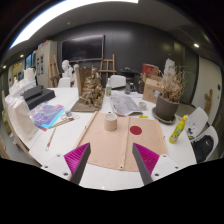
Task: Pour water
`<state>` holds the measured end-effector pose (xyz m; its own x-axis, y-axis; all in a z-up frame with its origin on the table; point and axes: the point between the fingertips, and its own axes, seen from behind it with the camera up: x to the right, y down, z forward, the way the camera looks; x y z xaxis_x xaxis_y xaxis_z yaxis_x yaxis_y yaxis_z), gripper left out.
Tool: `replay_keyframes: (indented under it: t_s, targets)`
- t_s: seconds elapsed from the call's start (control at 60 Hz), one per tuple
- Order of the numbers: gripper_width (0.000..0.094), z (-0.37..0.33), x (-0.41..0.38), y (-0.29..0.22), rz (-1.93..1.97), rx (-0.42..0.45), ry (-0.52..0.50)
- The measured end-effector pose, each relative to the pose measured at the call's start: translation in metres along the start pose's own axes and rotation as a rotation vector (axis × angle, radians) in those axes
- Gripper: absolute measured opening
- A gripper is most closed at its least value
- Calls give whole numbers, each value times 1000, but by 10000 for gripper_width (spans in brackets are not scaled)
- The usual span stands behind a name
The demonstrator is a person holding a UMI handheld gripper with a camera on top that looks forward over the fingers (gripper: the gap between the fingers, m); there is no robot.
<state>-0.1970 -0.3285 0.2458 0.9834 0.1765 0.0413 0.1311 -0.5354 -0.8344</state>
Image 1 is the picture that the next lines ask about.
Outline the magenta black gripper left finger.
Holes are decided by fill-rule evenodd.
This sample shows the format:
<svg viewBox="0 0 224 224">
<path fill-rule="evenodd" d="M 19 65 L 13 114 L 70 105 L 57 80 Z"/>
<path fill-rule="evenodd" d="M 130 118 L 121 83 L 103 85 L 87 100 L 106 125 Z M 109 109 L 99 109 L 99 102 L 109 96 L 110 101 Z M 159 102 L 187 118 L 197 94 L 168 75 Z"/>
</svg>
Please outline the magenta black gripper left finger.
<svg viewBox="0 0 224 224">
<path fill-rule="evenodd" d="M 72 174 L 70 179 L 72 183 L 76 185 L 80 183 L 90 153 L 90 144 L 86 143 L 64 155 Z"/>
</svg>

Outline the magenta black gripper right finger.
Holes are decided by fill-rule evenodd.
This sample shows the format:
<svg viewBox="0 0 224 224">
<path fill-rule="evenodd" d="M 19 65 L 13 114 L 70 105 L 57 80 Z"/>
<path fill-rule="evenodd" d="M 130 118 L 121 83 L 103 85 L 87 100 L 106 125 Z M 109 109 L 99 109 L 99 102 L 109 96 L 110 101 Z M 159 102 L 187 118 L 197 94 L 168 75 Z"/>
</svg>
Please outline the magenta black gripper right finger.
<svg viewBox="0 0 224 224">
<path fill-rule="evenodd" d="M 137 143 L 133 144 L 132 153 L 136 160 L 143 184 L 148 185 L 152 183 L 153 179 L 151 175 L 159 160 L 159 155 Z"/>
</svg>

